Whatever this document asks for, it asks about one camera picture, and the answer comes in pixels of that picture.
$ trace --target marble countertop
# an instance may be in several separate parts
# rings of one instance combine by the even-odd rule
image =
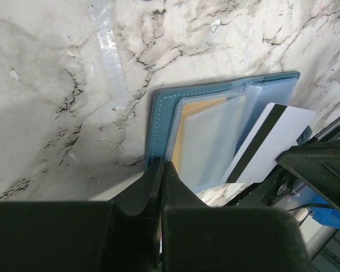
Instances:
[[[340,0],[2,0],[0,201],[140,172],[158,87],[287,70],[314,131],[340,115]]]

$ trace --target black stripe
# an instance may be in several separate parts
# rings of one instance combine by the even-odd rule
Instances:
[[[227,183],[236,182],[240,175],[243,173],[244,169],[247,167],[250,160],[253,158],[255,153],[258,151],[259,147],[262,145],[264,140],[267,138],[275,124],[280,119],[282,113],[286,110],[287,106],[275,104],[273,109],[268,114],[266,120],[261,125],[260,129],[250,142],[249,146],[243,153],[242,157],[238,161],[236,167],[233,169],[230,174]]]

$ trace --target marble table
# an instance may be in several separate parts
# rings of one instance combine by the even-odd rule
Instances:
[[[314,131],[340,115],[340,0],[2,0],[0,201],[140,172],[156,88],[287,70]]]

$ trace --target wallet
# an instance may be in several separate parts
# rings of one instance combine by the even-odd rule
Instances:
[[[195,193],[227,182],[259,117],[270,103],[287,107],[299,76],[292,71],[154,91],[145,167],[155,158],[173,162]]]

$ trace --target blue leather wallet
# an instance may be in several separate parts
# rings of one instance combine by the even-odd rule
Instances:
[[[181,99],[185,97],[219,94],[243,86],[246,83],[271,82],[287,78],[298,79],[299,77],[299,72],[292,71],[252,76],[221,83],[164,88],[154,91],[154,96],[151,99],[151,116],[148,127],[145,168],[147,169],[155,158],[163,158],[165,156],[176,106]]]

